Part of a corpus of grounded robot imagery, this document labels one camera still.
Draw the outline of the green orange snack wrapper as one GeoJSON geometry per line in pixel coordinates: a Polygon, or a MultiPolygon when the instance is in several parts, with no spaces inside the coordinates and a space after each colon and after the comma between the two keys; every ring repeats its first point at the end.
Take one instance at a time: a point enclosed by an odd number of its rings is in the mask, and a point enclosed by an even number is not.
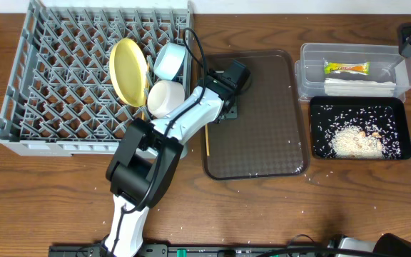
{"type": "Polygon", "coordinates": [[[323,70],[325,74],[349,73],[367,76],[370,74],[370,62],[360,64],[344,64],[325,61],[323,70]]]}

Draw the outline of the white round bowl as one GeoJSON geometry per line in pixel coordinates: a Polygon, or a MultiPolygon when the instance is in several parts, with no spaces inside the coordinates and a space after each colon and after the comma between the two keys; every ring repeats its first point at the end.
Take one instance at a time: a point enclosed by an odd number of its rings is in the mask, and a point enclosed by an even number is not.
{"type": "Polygon", "coordinates": [[[147,106],[153,116],[161,118],[179,107],[184,101],[185,90],[180,83],[160,80],[150,90],[147,106]]]}

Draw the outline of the light blue bowl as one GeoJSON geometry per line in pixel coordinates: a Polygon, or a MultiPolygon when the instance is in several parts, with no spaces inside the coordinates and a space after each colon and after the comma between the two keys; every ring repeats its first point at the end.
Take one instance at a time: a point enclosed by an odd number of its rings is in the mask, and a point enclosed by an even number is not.
{"type": "Polygon", "coordinates": [[[172,81],[182,67],[185,55],[184,46],[167,43],[158,53],[154,64],[154,74],[159,79],[172,81]]]}

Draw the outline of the white paper napkin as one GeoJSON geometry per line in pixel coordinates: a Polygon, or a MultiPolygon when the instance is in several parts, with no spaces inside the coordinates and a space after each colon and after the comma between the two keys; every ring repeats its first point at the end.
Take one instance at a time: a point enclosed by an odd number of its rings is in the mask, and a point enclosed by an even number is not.
{"type": "Polygon", "coordinates": [[[363,80],[344,80],[326,78],[325,93],[328,96],[364,96],[364,97],[391,97],[396,83],[376,82],[363,80]]]}

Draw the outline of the leftover rice food waste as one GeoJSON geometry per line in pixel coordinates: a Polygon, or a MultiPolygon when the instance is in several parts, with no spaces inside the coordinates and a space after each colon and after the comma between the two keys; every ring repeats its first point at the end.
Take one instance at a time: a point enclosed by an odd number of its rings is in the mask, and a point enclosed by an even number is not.
{"type": "Polygon", "coordinates": [[[320,158],[402,157],[394,111],[388,106],[319,105],[312,115],[313,152],[320,158]]]}

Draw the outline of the yellow round plate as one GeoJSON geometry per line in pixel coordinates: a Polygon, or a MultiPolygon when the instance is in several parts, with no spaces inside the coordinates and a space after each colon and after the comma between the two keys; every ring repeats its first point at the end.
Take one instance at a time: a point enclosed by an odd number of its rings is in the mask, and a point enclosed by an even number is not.
{"type": "Polygon", "coordinates": [[[141,107],[145,104],[147,62],[138,44],[121,39],[111,49],[109,73],[114,91],[125,104],[141,107]]]}

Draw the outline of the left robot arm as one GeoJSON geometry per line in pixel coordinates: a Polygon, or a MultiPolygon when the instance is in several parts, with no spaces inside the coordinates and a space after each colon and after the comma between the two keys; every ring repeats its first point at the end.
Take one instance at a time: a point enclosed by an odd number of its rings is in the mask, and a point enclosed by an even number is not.
{"type": "Polygon", "coordinates": [[[152,121],[135,119],[107,168],[115,211],[101,256],[134,256],[153,208],[171,184],[185,143],[202,127],[230,111],[249,71],[211,71],[176,109],[152,121]]]}

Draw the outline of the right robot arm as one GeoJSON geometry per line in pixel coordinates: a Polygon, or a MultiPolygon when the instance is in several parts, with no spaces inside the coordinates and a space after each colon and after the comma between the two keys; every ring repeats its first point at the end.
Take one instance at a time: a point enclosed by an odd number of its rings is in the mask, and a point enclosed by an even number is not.
{"type": "MultiPolygon", "coordinates": [[[[398,27],[398,51],[402,57],[411,54],[411,22],[398,27]]],[[[411,243],[394,234],[386,233],[377,242],[341,237],[331,241],[327,256],[411,256],[411,243]]]]}

